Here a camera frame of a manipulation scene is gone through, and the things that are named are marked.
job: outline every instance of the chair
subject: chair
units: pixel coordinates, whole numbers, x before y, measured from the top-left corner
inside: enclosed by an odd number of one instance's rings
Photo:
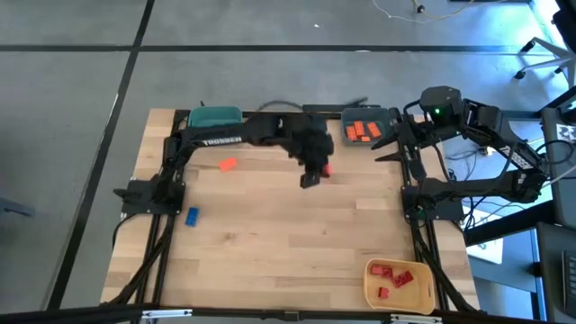
[[[574,54],[576,51],[576,10],[573,4],[566,5],[559,12],[555,13],[553,15],[553,23],[556,25],[556,28],[558,28],[558,32],[562,35],[562,39],[569,50],[561,49],[545,40],[534,37],[520,52],[528,52],[538,43],[558,58],[523,67],[514,76],[516,79],[523,78],[526,75],[526,71],[537,68],[558,67],[554,71],[556,74],[562,73],[563,68],[567,68],[568,85],[569,87],[574,86],[574,78],[576,77],[574,73],[574,69],[576,68],[576,54]]]

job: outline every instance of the teal container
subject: teal container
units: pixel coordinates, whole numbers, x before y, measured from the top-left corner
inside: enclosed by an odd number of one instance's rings
[[[188,126],[210,127],[216,125],[231,125],[242,122],[242,111],[238,107],[196,107],[190,111]]]

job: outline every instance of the wooden table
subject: wooden table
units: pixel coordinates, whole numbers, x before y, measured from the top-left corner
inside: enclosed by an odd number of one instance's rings
[[[162,142],[174,110],[152,109],[134,176],[150,179],[160,166]],[[162,305],[215,308],[371,311],[363,273],[373,257],[414,260],[410,226],[403,219],[401,164],[374,162],[391,153],[346,147],[339,121],[328,121],[335,153],[333,175],[302,190],[303,167],[281,148],[248,144],[202,148],[188,162],[184,211],[177,216]],[[422,151],[429,176],[442,172],[434,150]],[[224,158],[238,166],[219,170]],[[200,209],[195,228],[185,226],[189,207]],[[125,223],[103,288],[115,297],[142,262],[151,217]],[[442,266],[475,307],[468,256],[461,232],[435,221]],[[155,272],[148,280],[150,301]]]

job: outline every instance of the white wire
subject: white wire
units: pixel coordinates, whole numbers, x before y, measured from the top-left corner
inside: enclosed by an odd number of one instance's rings
[[[563,177],[567,176],[570,172],[572,172],[572,171],[574,171],[574,170],[576,170],[576,166],[573,166],[573,167],[569,168],[569,169],[568,169],[566,172],[564,172],[563,174],[558,175],[555,179],[553,179],[553,180],[550,181],[549,183],[543,185],[543,186],[542,186],[542,189],[546,188],[548,185],[551,185],[551,184],[557,182],[558,180],[560,180],[560,179],[562,179]],[[491,214],[489,214],[489,215],[486,216],[486,217],[490,217],[491,215],[493,215],[493,214],[501,211],[502,209],[510,206],[512,203],[513,203],[513,202],[509,202],[509,203],[503,205],[502,207],[498,208],[496,211],[493,211]]]
[[[474,6],[474,7],[471,7],[471,8],[478,8],[478,7],[483,6],[483,5],[491,5],[491,4],[496,4],[496,3],[505,2],[505,1],[508,1],[508,0],[498,0],[498,1],[493,1],[493,2],[487,2],[487,3],[483,3],[483,4],[478,4],[478,5],[476,5],[476,6]],[[422,23],[422,24],[423,24],[423,23],[431,23],[431,22],[435,22],[435,21],[438,21],[438,20],[444,20],[445,18],[448,18],[448,17],[451,17],[451,16],[455,16],[455,15],[459,14],[461,11],[463,11],[463,10],[465,10],[465,9],[468,9],[468,8],[463,7],[463,8],[462,8],[459,12],[457,12],[456,14],[449,14],[449,15],[444,16],[444,18],[441,18],[441,19],[436,18],[436,19],[430,19],[430,20],[426,20],[426,21],[419,21],[419,20],[416,20],[416,19],[409,19],[409,18],[405,18],[405,17],[400,17],[400,16],[391,15],[391,14],[389,14],[386,10],[382,9],[382,8],[376,3],[376,0],[372,0],[372,3],[374,4],[374,6],[375,6],[378,10],[380,10],[380,11],[383,12],[383,13],[385,13],[385,14],[388,16],[388,18],[402,19],[403,21],[406,21],[406,22],[414,22],[414,23]]]

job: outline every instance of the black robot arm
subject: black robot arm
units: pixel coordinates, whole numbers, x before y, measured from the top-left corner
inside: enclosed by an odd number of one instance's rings
[[[415,122],[414,116],[408,114],[408,109],[417,104],[424,112],[425,121]],[[376,160],[402,160],[418,180],[418,187],[402,190],[405,212],[409,216],[451,219],[445,212],[438,212],[437,206],[446,200],[469,196],[500,196],[511,202],[531,203],[537,199],[548,178],[545,157],[538,155],[512,131],[498,107],[462,99],[459,90],[448,86],[429,88],[419,100],[404,107],[403,113],[391,108],[390,114],[393,132],[373,149],[395,141],[404,147],[404,156],[397,152]],[[427,178],[419,151],[430,146],[437,149],[438,142],[456,136],[496,149],[507,159],[504,170],[494,179],[444,182]],[[506,172],[509,164],[517,170]]]
[[[304,165],[300,186],[308,188],[329,176],[325,166],[334,153],[326,121],[307,113],[262,112],[238,124],[185,127],[164,139],[162,167],[150,181],[132,181],[127,189],[116,189],[124,201],[122,212],[170,213],[180,210],[185,183],[177,179],[192,154],[199,148],[249,143],[281,146],[291,158]]]

